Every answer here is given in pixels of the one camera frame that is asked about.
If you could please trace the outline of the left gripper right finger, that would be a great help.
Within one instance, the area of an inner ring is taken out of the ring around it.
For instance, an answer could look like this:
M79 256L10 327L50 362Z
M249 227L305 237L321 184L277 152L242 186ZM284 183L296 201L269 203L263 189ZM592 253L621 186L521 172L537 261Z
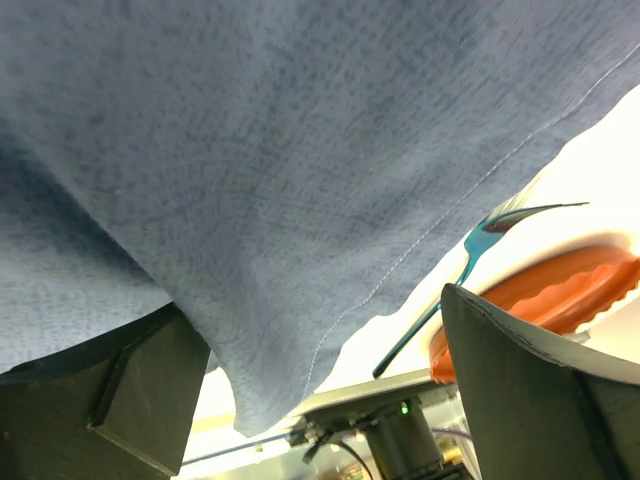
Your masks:
M639 367L447 284L442 319L485 479L636 479Z

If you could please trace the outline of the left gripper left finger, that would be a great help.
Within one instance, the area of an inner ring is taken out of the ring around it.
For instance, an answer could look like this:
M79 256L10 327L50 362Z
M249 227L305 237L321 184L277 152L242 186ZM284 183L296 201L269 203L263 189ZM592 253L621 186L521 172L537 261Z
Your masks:
M209 352L168 306L2 374L2 478L177 475Z

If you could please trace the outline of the blue cloth placemat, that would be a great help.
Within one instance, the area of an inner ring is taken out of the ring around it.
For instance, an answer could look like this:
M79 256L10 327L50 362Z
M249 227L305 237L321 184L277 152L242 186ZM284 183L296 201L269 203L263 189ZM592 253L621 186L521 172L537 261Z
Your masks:
M638 82L635 1L5 1L1 367L172 303L259 434Z

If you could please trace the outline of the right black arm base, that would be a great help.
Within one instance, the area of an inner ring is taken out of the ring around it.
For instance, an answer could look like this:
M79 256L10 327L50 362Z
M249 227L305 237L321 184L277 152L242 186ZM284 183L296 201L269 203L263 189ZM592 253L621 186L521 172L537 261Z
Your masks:
M362 457L347 439L362 436L381 479L479 479L473 440L458 393L400 400L366 398L303 414L288 435L311 463L325 446Z

